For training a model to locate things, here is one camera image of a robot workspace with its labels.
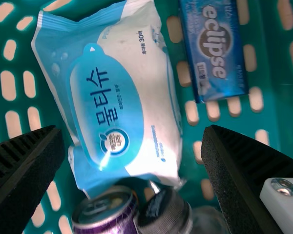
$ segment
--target blue mint box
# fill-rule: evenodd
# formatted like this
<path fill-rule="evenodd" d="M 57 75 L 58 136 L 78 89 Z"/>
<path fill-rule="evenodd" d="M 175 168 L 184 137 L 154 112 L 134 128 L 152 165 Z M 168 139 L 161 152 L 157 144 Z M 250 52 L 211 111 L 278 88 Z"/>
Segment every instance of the blue mint box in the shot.
<path fill-rule="evenodd" d="M 196 102 L 249 92 L 236 0 L 179 0 Z"/>

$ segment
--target blue and white package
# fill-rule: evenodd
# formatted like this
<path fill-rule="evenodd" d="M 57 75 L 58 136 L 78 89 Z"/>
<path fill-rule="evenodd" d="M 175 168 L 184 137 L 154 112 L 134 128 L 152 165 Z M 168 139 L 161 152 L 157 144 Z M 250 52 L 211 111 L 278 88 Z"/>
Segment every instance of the blue and white package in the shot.
<path fill-rule="evenodd" d="M 179 0 L 197 102 L 249 92 L 236 0 Z"/>
<path fill-rule="evenodd" d="M 181 117 L 160 30 L 153 0 L 116 3 L 80 22 L 39 13 L 32 49 L 88 197 L 130 176 L 179 183 Z"/>

